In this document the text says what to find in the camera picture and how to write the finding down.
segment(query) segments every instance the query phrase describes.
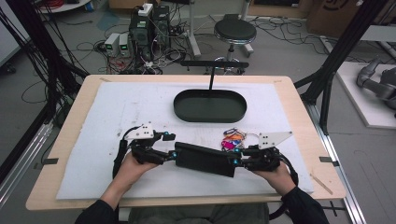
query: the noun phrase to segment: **black sleeve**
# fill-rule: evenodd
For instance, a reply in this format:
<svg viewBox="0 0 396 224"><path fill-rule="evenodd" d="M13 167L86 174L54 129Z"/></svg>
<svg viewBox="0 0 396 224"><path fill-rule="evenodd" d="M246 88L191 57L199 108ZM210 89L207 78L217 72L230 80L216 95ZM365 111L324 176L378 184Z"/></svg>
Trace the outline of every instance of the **black sleeve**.
<svg viewBox="0 0 396 224"><path fill-rule="evenodd" d="M102 200L98 200L84 210L75 224L114 224L115 213L113 208Z"/></svg>
<svg viewBox="0 0 396 224"><path fill-rule="evenodd" d="M282 201L289 209L294 224L329 224L321 205L297 187L283 196Z"/></svg>

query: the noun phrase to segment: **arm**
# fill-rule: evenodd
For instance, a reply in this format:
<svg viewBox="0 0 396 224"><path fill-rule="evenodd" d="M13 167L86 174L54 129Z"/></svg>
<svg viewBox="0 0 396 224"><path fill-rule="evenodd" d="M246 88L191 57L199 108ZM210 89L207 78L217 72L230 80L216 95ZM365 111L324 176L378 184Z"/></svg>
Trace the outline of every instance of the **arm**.
<svg viewBox="0 0 396 224"><path fill-rule="evenodd" d="M122 195L131 188L143 173L156 166L157 164L153 163L140 164L132 156L131 152L128 153L122 162L119 172L100 197L100 200L82 212L78 216L76 224L115 223L116 214L114 210L119 204Z"/></svg>
<svg viewBox="0 0 396 224"><path fill-rule="evenodd" d="M253 173L266 179L282 196L282 201L288 207L294 224L329 223L321 205L293 183L285 163L281 162L273 172L254 171Z"/></svg>

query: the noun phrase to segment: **black stool seat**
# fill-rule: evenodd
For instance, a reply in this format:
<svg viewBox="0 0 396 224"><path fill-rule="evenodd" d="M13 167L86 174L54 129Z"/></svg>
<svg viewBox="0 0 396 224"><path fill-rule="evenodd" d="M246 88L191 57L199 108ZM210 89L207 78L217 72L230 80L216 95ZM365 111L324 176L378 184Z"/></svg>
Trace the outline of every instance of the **black stool seat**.
<svg viewBox="0 0 396 224"><path fill-rule="evenodd" d="M215 25L215 36L227 43L246 45L256 37L256 28L247 21L222 20Z"/></svg>

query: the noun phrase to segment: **pink object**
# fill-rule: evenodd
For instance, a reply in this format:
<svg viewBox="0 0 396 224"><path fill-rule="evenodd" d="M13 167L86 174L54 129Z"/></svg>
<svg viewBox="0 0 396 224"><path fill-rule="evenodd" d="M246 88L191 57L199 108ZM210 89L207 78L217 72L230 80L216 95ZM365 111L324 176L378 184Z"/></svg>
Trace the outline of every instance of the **pink object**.
<svg viewBox="0 0 396 224"><path fill-rule="evenodd" d="M233 143L227 142L227 141L222 141L221 145L229 150L233 149L235 146Z"/></svg>

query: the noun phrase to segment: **power supply box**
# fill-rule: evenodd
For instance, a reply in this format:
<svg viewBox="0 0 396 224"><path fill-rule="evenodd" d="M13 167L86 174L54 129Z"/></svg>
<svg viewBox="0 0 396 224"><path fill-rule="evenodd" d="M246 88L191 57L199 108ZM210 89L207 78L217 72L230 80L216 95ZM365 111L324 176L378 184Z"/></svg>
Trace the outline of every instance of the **power supply box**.
<svg viewBox="0 0 396 224"><path fill-rule="evenodd" d="M155 25L155 35L157 45L165 49L170 47L170 22L169 22L169 6L158 6L154 8L152 19Z"/></svg>
<svg viewBox="0 0 396 224"><path fill-rule="evenodd" d="M120 54L121 57L129 58L133 55L133 47L128 34L120 34Z"/></svg>
<svg viewBox="0 0 396 224"><path fill-rule="evenodd" d="M117 57L120 53L120 34L111 34L105 42L107 55Z"/></svg>
<svg viewBox="0 0 396 224"><path fill-rule="evenodd" d="M144 60L152 61L151 45L153 44L153 29L149 17L133 15L129 26L129 34L136 44L135 54Z"/></svg>

